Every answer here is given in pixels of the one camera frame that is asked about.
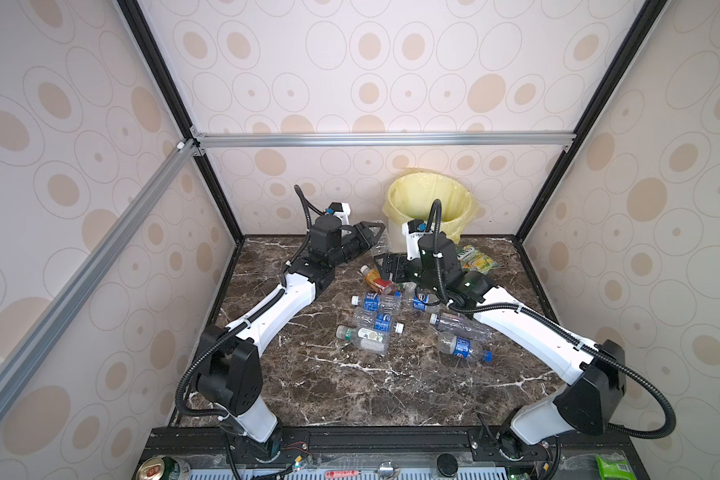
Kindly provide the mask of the clear bottle green band label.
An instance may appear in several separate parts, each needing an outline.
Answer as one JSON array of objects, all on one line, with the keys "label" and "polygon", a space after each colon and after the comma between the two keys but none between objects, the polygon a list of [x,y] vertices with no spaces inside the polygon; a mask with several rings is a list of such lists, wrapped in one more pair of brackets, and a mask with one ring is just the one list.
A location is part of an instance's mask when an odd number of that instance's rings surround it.
[{"label": "clear bottle green band label", "polygon": [[336,330],[339,340],[347,341],[356,348],[384,356],[389,348],[389,336],[367,327],[349,327],[339,325]]}]

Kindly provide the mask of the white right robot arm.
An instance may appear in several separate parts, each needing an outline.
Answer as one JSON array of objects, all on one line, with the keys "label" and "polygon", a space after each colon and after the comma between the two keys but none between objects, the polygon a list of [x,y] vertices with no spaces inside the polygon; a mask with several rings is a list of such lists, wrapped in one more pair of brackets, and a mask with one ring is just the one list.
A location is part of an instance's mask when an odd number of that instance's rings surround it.
[{"label": "white right robot arm", "polygon": [[626,387],[624,351],[616,343],[599,345],[580,337],[525,306],[489,276],[463,269],[444,234],[415,231],[401,253],[392,252],[383,236],[373,255],[383,279],[430,291],[443,312],[465,316],[468,326],[500,332],[563,380],[555,393],[515,409],[504,421],[495,439],[506,456],[519,457],[528,446],[569,431],[598,436],[611,429]]}]

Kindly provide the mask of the soda water bottle blue label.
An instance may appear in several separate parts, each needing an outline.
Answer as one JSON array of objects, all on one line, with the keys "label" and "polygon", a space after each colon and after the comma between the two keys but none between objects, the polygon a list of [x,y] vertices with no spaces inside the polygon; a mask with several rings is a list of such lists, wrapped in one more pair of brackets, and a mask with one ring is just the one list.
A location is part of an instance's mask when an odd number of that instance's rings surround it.
[{"label": "soda water bottle blue label", "polygon": [[358,326],[367,327],[383,333],[402,334],[404,324],[396,321],[390,314],[378,311],[368,311],[358,307],[354,310],[353,320]]}]

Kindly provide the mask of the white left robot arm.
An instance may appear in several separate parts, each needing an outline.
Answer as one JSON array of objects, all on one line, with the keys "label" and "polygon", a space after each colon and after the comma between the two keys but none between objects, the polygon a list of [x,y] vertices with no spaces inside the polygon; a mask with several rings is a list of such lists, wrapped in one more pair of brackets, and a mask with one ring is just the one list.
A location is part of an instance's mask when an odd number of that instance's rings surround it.
[{"label": "white left robot arm", "polygon": [[314,220],[270,294],[226,326],[206,327],[175,392],[177,410],[185,417],[217,417],[256,443],[268,442],[279,420],[261,398],[262,354],[330,286],[336,268],[370,251],[384,230],[382,222],[348,225],[335,214]]}]

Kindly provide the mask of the clear plastic bottle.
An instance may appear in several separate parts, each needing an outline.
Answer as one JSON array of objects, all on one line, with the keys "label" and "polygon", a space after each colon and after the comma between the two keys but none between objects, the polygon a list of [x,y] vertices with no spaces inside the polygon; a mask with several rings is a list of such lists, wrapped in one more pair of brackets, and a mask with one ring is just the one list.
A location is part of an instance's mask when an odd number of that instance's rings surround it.
[{"label": "clear plastic bottle", "polygon": [[374,257],[378,255],[384,255],[390,252],[390,239],[388,231],[385,230],[381,236],[379,237],[376,245],[372,249],[372,254]]}]

